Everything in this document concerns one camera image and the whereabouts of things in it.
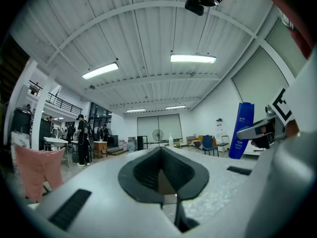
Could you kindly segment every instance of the fluorescent light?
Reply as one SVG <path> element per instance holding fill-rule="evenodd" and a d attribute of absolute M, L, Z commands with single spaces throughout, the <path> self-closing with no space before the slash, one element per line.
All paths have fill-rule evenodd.
<path fill-rule="evenodd" d="M 182 106 L 175 106 L 175 107 L 167 107 L 166 109 L 181 109 L 186 107 L 186 105 L 182 105 Z"/>
<path fill-rule="evenodd" d="M 131 109 L 131 110 L 127 110 L 127 112 L 141 112 L 141 111 L 145 111 L 145 109 Z"/>
<path fill-rule="evenodd" d="M 214 63 L 217 60 L 215 57 L 198 56 L 198 55 L 171 55 L 171 62 L 206 62 Z"/>
<path fill-rule="evenodd" d="M 100 74 L 103 74 L 103 73 L 106 73 L 106 72 L 109 72 L 109 71 L 112 71 L 112 70 L 115 70 L 115 69 L 119 69 L 119 67 L 118 67 L 116 62 L 108 64 L 108 65 L 103 66 L 101 68 L 95 69 L 95 70 L 93 70 L 91 72 L 88 72 L 87 74 L 83 75 L 83 78 L 84 79 L 89 79 L 89 78 L 96 77 L 96 76 L 98 76 Z"/>

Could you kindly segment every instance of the blue chair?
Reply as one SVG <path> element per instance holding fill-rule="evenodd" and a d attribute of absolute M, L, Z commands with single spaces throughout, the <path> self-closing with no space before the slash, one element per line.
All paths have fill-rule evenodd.
<path fill-rule="evenodd" d="M 209 155 L 210 155 L 210 150 L 212 150 L 213 155 L 214 155 L 214 151 L 217 150 L 217 154 L 219 157 L 218 147 L 212 145 L 212 136 L 209 136 L 209 135 L 203 136 L 203 150 L 205 151 L 205 154 L 206 154 L 206 151 L 208 151 Z"/>

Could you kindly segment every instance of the railing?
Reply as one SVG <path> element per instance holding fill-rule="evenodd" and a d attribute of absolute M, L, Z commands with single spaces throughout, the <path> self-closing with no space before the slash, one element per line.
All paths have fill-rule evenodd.
<path fill-rule="evenodd" d="M 42 93 L 42 87 L 37 85 L 36 83 L 34 83 L 33 81 L 29 81 L 28 83 L 28 87 L 29 87 L 29 90 L 28 92 L 36 97 L 40 97 L 41 96 L 41 93 Z M 82 109 L 75 106 L 75 105 L 72 105 L 70 103 L 68 103 L 67 101 L 64 101 L 62 99 L 60 99 L 59 97 L 56 97 L 55 95 L 49 93 L 46 97 L 46 102 L 48 103 L 51 103 L 53 104 L 54 106 L 57 106 L 61 109 L 64 109 L 64 110 L 67 110 L 71 113 L 74 113 L 74 114 L 81 114 L 81 111 Z"/>

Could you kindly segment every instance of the blue package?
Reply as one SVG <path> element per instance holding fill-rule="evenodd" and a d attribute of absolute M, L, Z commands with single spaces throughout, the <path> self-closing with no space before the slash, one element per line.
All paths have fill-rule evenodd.
<path fill-rule="evenodd" d="M 239 104 L 237 121 L 234 127 L 233 137 L 230 145 L 229 157 L 240 159 L 248 145 L 248 139 L 241 140 L 237 132 L 245 127 L 251 127 L 254 119 L 254 104 L 244 102 Z"/>

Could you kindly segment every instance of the white card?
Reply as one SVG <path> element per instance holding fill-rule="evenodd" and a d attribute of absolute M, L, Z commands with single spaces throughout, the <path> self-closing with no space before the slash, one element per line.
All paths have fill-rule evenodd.
<path fill-rule="evenodd" d="M 291 109 L 288 107 L 283 97 L 285 91 L 285 88 L 281 87 L 270 103 L 271 108 L 281 119 L 284 126 L 286 126 L 289 121 L 294 120 L 294 116 L 291 112 Z"/>

